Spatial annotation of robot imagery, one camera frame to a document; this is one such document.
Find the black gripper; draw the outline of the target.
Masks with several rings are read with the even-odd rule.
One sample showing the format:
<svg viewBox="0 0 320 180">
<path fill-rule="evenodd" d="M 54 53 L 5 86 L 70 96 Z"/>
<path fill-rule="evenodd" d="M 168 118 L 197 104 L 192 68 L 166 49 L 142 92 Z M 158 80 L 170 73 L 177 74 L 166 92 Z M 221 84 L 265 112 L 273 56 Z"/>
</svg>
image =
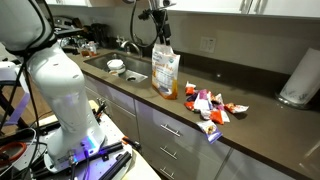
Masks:
<svg viewBox="0 0 320 180">
<path fill-rule="evenodd" d="M 153 12 L 153 16 L 156 20 L 157 36 L 160 40 L 160 43 L 169 45 L 171 30 L 170 30 L 170 25 L 168 23 L 167 11 L 165 9 L 156 10 Z"/>
</svg>

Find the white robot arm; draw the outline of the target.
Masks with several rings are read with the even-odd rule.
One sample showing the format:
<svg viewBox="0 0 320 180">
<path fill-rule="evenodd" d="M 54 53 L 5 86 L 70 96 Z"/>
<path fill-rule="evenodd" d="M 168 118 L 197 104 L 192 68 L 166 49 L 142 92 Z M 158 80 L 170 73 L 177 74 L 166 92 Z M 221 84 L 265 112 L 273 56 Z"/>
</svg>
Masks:
<svg viewBox="0 0 320 180">
<path fill-rule="evenodd" d="M 106 135 L 89 105 L 83 73 L 57 43 L 35 0 L 0 0 L 0 42 L 23 59 L 60 123 L 47 141 L 47 169 L 58 173 L 97 154 Z"/>
</svg>

